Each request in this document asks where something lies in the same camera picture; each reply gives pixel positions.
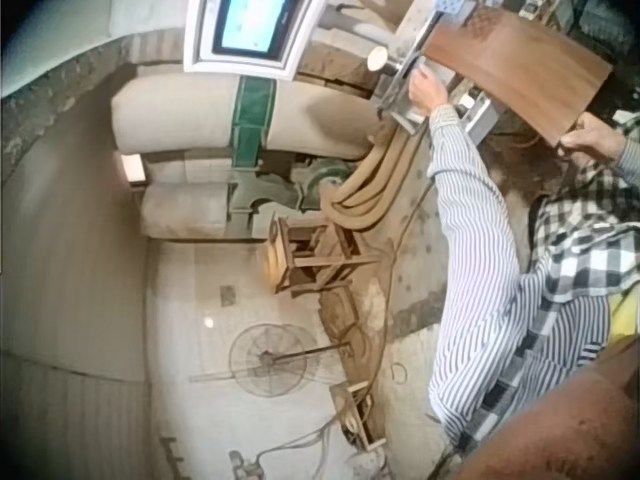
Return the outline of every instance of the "green strap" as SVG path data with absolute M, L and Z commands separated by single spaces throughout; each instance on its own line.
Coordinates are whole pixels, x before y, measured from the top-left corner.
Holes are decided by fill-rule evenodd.
M 233 168 L 256 168 L 276 99 L 275 80 L 241 77 L 233 112 Z

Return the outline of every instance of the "monitor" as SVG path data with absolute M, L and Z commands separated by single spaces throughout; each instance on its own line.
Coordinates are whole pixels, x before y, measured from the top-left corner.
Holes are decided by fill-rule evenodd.
M 292 80 L 327 0 L 190 0 L 185 71 Z

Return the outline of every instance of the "screen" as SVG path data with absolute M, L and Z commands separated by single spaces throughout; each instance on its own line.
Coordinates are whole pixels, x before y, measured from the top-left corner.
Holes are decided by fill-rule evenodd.
M 231 0 L 221 46 L 268 53 L 286 0 Z

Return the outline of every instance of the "sleeve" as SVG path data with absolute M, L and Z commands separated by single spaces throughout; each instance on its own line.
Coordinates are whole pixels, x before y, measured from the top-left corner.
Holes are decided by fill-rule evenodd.
M 463 426 L 470 405 L 482 397 L 487 377 L 495 376 L 502 361 L 499 353 L 490 355 L 493 349 L 487 348 L 495 337 L 496 324 L 491 319 L 515 297 L 520 271 L 506 203 L 453 107 L 436 109 L 430 129 L 429 176 L 438 190 L 449 267 L 429 392 L 434 411 L 452 438 Z M 478 381 L 459 388 L 456 379 L 469 380 L 469 365 Z
M 627 183 L 640 188 L 640 144 L 627 139 L 616 171 Z

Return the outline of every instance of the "wooden stool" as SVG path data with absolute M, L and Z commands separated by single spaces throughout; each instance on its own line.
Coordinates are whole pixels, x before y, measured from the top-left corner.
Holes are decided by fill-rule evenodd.
M 376 263 L 354 232 L 324 218 L 273 219 L 267 239 L 267 275 L 274 293 L 318 292 L 349 285 L 358 265 Z

